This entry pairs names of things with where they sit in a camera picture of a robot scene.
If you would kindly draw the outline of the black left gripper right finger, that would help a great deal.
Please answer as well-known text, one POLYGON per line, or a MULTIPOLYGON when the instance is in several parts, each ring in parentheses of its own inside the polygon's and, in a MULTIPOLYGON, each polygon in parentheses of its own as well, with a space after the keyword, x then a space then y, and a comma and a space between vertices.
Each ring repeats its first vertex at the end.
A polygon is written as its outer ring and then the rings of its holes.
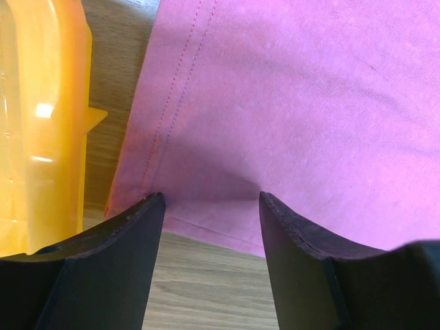
POLYGON ((259 196, 263 246, 280 329, 438 329, 439 242, 389 252, 259 196))

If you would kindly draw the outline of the red t shirt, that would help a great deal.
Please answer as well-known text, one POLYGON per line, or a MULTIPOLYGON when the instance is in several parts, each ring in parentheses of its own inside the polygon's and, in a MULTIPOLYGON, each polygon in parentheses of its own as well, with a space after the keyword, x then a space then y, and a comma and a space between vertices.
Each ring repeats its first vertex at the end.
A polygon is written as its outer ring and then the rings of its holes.
POLYGON ((106 218, 264 255, 260 192, 352 241, 439 238, 438 1, 162 1, 106 218))

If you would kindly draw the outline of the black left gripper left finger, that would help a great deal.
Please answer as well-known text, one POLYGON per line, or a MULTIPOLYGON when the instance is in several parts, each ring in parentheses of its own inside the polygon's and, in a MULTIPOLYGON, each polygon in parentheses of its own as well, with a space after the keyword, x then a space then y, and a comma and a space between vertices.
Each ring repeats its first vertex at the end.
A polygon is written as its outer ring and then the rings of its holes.
POLYGON ((166 202, 145 197, 38 252, 1 259, 2 329, 141 329, 166 202))

